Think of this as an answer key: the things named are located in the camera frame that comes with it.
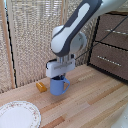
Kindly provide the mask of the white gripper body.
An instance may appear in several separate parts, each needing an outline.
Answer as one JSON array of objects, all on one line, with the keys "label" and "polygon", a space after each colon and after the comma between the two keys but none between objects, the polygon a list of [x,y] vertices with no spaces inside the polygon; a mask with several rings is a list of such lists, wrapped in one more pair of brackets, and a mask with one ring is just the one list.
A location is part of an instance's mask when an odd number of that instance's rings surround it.
[{"label": "white gripper body", "polygon": [[66,63],[59,63],[57,61],[48,62],[46,64],[46,76],[49,78],[67,73],[75,68],[75,59],[71,59]]}]

